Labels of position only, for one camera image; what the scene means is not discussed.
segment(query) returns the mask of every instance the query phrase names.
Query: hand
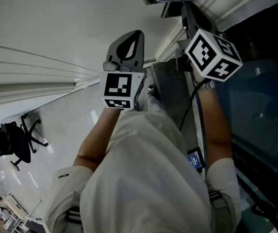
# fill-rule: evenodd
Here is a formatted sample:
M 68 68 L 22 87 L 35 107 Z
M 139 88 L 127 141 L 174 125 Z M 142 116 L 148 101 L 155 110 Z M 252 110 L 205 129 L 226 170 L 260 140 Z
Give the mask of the hand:
M 197 68 L 194 66 L 193 63 L 191 63 L 191 67 L 193 69 L 194 77 L 196 79 L 196 82 L 200 83 L 201 81 L 203 81 L 205 78 L 200 75 L 200 73 L 197 71 Z

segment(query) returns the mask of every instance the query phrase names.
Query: sleeve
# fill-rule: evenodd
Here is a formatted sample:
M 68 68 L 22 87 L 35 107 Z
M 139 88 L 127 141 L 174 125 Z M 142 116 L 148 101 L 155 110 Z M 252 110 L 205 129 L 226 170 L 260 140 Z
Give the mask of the sleeve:
M 51 233 L 72 232 L 82 227 L 80 195 L 93 172 L 71 166 L 53 174 L 44 221 Z
M 205 182 L 209 194 L 218 191 L 225 194 L 226 201 L 231 202 L 229 210 L 234 213 L 234 225 L 237 226 L 241 220 L 241 202 L 234 161 L 224 158 L 214 162 L 208 169 Z

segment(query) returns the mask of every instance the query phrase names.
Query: wall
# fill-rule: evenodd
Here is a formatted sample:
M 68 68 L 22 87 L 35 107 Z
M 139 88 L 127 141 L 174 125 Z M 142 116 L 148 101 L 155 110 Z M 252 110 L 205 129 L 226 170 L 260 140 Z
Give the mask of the wall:
M 162 4 L 147 6 L 142 0 L 0 0 L 0 46 L 74 64 L 58 69 L 95 75 L 102 71 L 108 46 L 132 30 L 145 34 L 145 58 L 155 57 L 176 23 L 174 18 L 163 21 L 162 9 Z M 12 54 L 11 62 L 20 60 Z M 30 64 L 28 59 L 22 63 Z
M 177 21 L 164 22 L 162 9 L 142 0 L 0 0 L 0 85 L 93 79 L 109 45 L 136 29 L 145 33 L 145 59 L 154 58 Z M 7 100 L 0 104 L 0 121 L 60 95 Z

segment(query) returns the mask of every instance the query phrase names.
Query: black cable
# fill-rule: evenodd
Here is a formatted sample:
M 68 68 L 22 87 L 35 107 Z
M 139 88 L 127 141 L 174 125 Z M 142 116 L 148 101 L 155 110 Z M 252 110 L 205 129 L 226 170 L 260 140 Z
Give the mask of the black cable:
M 211 79 L 205 78 L 205 79 L 204 79 L 203 81 L 201 81 L 201 82 L 195 87 L 195 89 L 193 90 L 193 92 L 192 92 L 192 94 L 191 94 L 190 105 L 189 105 L 189 107 L 186 109 L 186 111 L 185 111 L 185 113 L 184 113 L 184 116 L 183 116 L 183 118 L 182 118 L 182 122 L 181 122 L 181 125 L 180 125 L 180 131 L 181 131 L 182 127 L 183 127 L 183 123 L 184 123 L 184 121 L 185 121 L 185 118 L 186 118 L 186 116 L 187 116 L 187 113 L 189 112 L 189 109 L 192 107 L 192 102 L 193 102 L 193 99 L 194 99 L 194 97 L 195 97 L 195 95 L 196 95 L 197 90 L 198 90 L 202 85 L 204 85 L 204 84 L 206 84 L 206 83 L 209 83 L 210 81 L 211 81 Z

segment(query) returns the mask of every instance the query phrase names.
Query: chair base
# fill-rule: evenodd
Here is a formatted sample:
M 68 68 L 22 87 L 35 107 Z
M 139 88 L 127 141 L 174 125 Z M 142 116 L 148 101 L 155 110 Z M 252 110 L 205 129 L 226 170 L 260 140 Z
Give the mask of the chair base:
M 21 162 L 21 159 L 17 160 L 15 163 L 11 161 L 11 164 L 12 164 L 13 168 L 16 169 L 18 172 L 20 171 L 19 167 L 18 167 L 18 164 L 20 162 Z
M 39 144 L 39 145 L 41 145 L 41 146 L 43 146 L 43 147 L 47 147 L 49 144 L 48 144 L 48 142 L 47 142 L 47 143 L 42 143 L 42 142 L 40 142 L 39 140 L 35 139 L 35 138 L 32 136 L 32 132 L 33 132 L 35 126 L 36 126 L 37 124 L 40 124 L 40 123 L 41 123 L 41 120 L 40 120 L 40 119 L 36 120 L 36 121 L 34 122 L 34 124 L 31 126 L 30 130 L 28 131 L 27 126 L 26 126 L 26 123 L 25 123 L 25 121 L 24 121 L 24 119 L 27 118 L 27 115 L 28 115 L 28 114 L 24 114 L 24 115 L 21 116 L 22 126 L 23 126 L 23 130 L 24 130 L 24 132 L 25 132 L 25 134 L 26 134 L 26 136 L 27 136 L 27 138 L 28 138 L 28 143 L 29 143 L 29 146 L 30 146 L 30 149 L 31 149 L 32 153 L 36 153 L 36 150 L 33 148 L 32 142 L 35 142 L 35 143 L 37 143 L 37 144 Z

